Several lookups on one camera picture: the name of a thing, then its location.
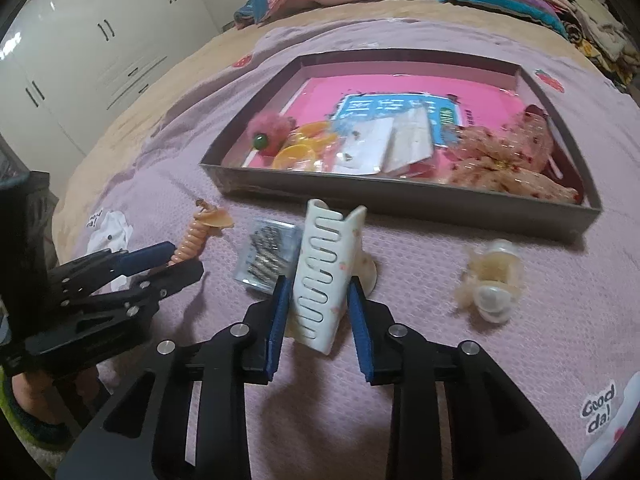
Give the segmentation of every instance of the open box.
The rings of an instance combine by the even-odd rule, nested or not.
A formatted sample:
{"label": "open box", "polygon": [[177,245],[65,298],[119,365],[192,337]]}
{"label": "open box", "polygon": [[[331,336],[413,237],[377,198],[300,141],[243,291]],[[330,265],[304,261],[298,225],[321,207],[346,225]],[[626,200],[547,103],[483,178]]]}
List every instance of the open box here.
{"label": "open box", "polygon": [[[382,176],[279,171],[247,167],[251,140],[244,136],[248,121],[261,110],[291,114],[299,124],[323,120],[341,97],[322,98],[318,82],[340,81],[341,95],[354,92],[430,92],[456,94],[462,125],[496,127],[500,114],[537,106],[547,115],[554,138],[552,153],[557,176],[580,192],[580,204],[555,203],[507,193],[448,186]],[[349,81],[368,80],[366,88],[347,88]],[[470,103],[480,87],[491,97]],[[500,96],[517,96],[505,101]],[[488,113],[492,108],[495,113]],[[393,216],[446,222],[477,228],[572,242],[585,232],[602,211],[589,169],[562,117],[536,81],[519,65],[486,57],[413,49],[367,49],[309,54],[293,60],[278,72],[221,131],[204,155],[201,166],[223,194],[268,195],[303,202],[321,198],[332,208],[365,205],[370,211]]]}

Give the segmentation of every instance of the bed sheet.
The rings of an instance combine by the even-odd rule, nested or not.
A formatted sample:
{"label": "bed sheet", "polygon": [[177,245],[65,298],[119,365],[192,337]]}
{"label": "bed sheet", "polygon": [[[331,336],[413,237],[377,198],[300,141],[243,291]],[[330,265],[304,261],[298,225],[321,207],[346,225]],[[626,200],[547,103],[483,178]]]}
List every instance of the bed sheet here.
{"label": "bed sheet", "polygon": [[[345,4],[310,10],[262,27],[252,25],[243,30],[229,30],[213,38],[151,85],[113,122],[80,163],[69,180],[65,196],[60,197],[53,217],[52,236],[60,262],[72,259],[78,234],[88,221],[104,186],[114,175],[132,165],[150,133],[185,92],[225,69],[231,76],[234,69],[230,65],[250,54],[256,42],[275,28],[304,27],[337,20],[383,18],[436,20],[480,28],[499,37],[532,46],[550,56],[569,58],[577,66],[596,72],[593,65],[573,45],[551,30],[509,16],[442,4],[436,0],[385,0]],[[366,43],[364,35],[362,44]],[[428,42],[411,45],[412,48],[420,46],[430,48]]]}
{"label": "bed sheet", "polygon": [[[465,246],[499,234],[371,214],[362,239],[378,264],[372,299],[388,304],[396,321],[435,342],[478,341],[545,417],[586,476],[640,400],[640,205],[630,185],[640,180],[640,109],[599,73],[455,23],[394,18],[278,28],[258,42],[244,67],[222,71],[187,92],[132,167],[105,186],[97,208],[102,218],[122,212],[127,232],[132,229],[129,250],[178,241],[199,196],[228,208],[236,226],[207,243],[200,257],[203,279],[164,300],[152,325],[155,342],[170,338],[183,345],[210,338],[241,319],[256,300],[232,279],[255,218],[297,224],[304,218],[301,204],[220,196],[198,167],[211,141],[296,56],[416,44],[517,62],[532,75],[542,71],[555,78],[553,85],[545,83],[549,77],[541,79],[541,88],[574,134],[604,211],[573,247],[510,237],[520,246],[527,289],[502,326],[457,310],[452,298],[466,266]],[[82,229],[76,255],[101,229],[98,224]],[[247,387],[253,478],[382,478],[390,390],[366,384],[349,330],[343,322],[328,357],[286,340],[274,383]],[[99,367],[100,376],[113,387],[135,363],[135,352],[119,356]],[[193,420],[190,458],[194,430]]]}

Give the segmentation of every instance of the pink pom-pom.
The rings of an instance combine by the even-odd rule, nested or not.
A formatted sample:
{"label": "pink pom-pom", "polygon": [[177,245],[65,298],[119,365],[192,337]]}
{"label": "pink pom-pom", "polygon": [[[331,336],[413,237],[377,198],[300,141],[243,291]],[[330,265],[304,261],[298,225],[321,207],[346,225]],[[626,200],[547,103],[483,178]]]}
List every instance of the pink pom-pom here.
{"label": "pink pom-pom", "polygon": [[[244,134],[262,155],[275,156],[294,128],[295,121],[291,118],[283,117],[276,112],[263,111],[249,121]],[[266,142],[263,137],[256,139],[258,136],[266,136]]]}

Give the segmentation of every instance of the green bead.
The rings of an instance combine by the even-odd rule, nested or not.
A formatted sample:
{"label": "green bead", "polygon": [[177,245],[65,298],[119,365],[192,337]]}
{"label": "green bead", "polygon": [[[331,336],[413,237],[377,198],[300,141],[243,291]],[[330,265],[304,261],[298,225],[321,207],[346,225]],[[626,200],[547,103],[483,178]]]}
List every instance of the green bead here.
{"label": "green bead", "polygon": [[254,148],[256,150],[263,150],[269,145],[269,137],[265,134],[257,134],[254,137]]}

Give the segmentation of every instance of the purple textured blanket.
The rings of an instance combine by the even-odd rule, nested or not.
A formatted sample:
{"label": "purple textured blanket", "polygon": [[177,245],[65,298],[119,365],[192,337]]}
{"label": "purple textured blanket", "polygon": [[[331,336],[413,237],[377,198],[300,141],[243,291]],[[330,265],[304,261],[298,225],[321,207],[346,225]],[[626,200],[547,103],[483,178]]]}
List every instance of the purple textured blanket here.
{"label": "purple textured blanket", "polygon": [[[640,374],[634,375],[640,370],[640,110],[602,76],[507,38],[400,19],[274,29],[258,42],[248,65],[229,68],[188,92],[133,167],[108,183],[96,206],[102,218],[107,212],[124,214],[132,228],[126,236],[130,250],[180,241],[199,196],[225,206],[236,220],[235,228],[208,242],[202,282],[162,302],[154,337],[189,344],[241,319],[255,296],[231,274],[254,218],[302,223],[301,205],[221,198],[198,166],[211,141],[294,57],[367,47],[478,54],[519,63],[531,73],[543,70],[564,86],[560,93],[542,84],[590,165],[604,213],[582,247],[512,237],[522,250],[527,290],[510,322],[489,326],[473,313],[457,312],[452,300],[466,266],[464,246],[499,234],[370,215],[363,241],[379,269],[372,298],[388,304],[398,322],[428,339],[455,346],[472,338],[482,344],[586,474],[603,458],[640,398]],[[86,252],[101,222],[98,218],[84,230],[78,255]],[[102,365],[103,380],[115,386],[135,354]],[[607,407],[595,412],[590,399],[609,391],[611,382],[610,417],[602,424],[598,419],[593,428],[594,415],[607,413]],[[346,320],[328,358],[286,340],[274,382],[246,390],[254,478],[383,478],[390,396],[391,390],[365,383]]]}

